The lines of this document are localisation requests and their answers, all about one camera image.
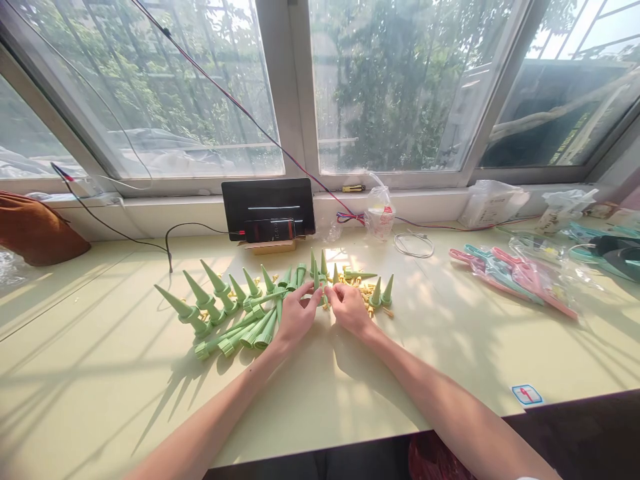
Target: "sticker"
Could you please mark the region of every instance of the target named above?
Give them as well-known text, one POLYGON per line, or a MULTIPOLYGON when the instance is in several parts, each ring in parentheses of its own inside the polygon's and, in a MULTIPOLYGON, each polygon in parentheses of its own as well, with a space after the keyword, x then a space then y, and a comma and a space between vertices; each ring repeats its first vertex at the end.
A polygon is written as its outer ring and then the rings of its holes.
POLYGON ((536 403, 544 402, 542 396, 536 392, 535 388, 528 384, 511 387, 511 391, 523 405, 535 405, 536 403))

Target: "brown bag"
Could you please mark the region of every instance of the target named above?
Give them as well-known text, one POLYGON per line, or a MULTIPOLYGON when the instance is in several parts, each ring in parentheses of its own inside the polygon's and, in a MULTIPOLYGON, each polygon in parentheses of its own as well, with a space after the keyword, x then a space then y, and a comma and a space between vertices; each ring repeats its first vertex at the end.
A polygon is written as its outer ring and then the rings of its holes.
POLYGON ((0 191, 0 245, 34 267, 71 260, 91 248, 44 203, 6 191, 0 191))

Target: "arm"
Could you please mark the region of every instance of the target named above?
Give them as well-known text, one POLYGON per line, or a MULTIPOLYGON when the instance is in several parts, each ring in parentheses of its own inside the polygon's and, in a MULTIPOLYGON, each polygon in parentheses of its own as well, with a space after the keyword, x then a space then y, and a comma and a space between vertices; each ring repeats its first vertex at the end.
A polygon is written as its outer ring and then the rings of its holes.
POLYGON ((378 355, 411 397, 438 436, 480 480, 558 474, 500 417, 480 400, 396 342, 367 315, 360 292, 347 285, 325 288, 336 323, 378 355))
POLYGON ((240 416, 311 328, 322 290, 316 290, 310 299, 301 298, 312 285, 308 282, 285 298, 278 335, 270 346, 170 434, 127 480, 202 479, 240 416))

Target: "window pane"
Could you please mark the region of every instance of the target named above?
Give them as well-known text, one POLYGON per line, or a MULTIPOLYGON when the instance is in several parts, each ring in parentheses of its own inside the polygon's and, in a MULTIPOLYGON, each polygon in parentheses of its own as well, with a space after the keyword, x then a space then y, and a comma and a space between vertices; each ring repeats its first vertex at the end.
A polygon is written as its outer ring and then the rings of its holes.
POLYGON ((310 0, 321 172, 459 170, 512 6, 310 0))
MULTIPOLYGON (((254 0, 143 2, 160 24, 278 139, 254 0)), ((82 73, 60 62, 123 158, 122 178, 284 174, 282 154, 130 0, 21 0, 21 14, 82 73), (118 118, 129 140, 114 119, 118 118)))
POLYGON ((584 165, 638 100, 640 5, 603 2, 550 2, 480 166, 584 165))
POLYGON ((74 177, 87 175, 0 76, 0 179, 58 178, 52 161, 74 177))

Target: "desk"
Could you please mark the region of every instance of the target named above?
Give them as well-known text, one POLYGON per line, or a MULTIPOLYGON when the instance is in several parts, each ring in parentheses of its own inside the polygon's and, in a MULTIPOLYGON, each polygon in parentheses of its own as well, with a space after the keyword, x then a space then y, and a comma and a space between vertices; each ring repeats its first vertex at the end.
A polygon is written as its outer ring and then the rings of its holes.
MULTIPOLYGON (((242 266, 254 277, 260 263, 282 275, 290 264, 309 262, 309 247, 318 253, 326 246, 330 270, 348 263, 383 282, 395 273, 395 319, 378 313, 377 323, 501 416, 522 413, 510 390, 522 383, 547 403, 640 387, 638 285, 599 275, 607 293, 583 296, 589 328, 579 329, 551 309, 490 290, 447 254, 464 243, 505 246, 508 236, 433 231, 430 238, 436 252, 425 260, 366 244, 363 230, 346 229, 334 244, 305 241, 295 252, 263 257, 224 237, 172 239, 172 276, 162 252, 128 242, 97 244, 52 267, 50 282, 64 275, 57 297, 49 284, 46 307, 31 310, 39 290, 33 283, 11 294, 11 315, 20 320, 0 343, 3 477, 120 478, 250 364, 254 352, 246 349, 198 361, 190 326, 153 288, 193 302, 180 270, 207 285, 200 258, 240 280, 242 266)), ((4 298, 0 307, 5 318, 4 298)), ((428 428, 390 372, 319 309, 212 466, 428 428)))

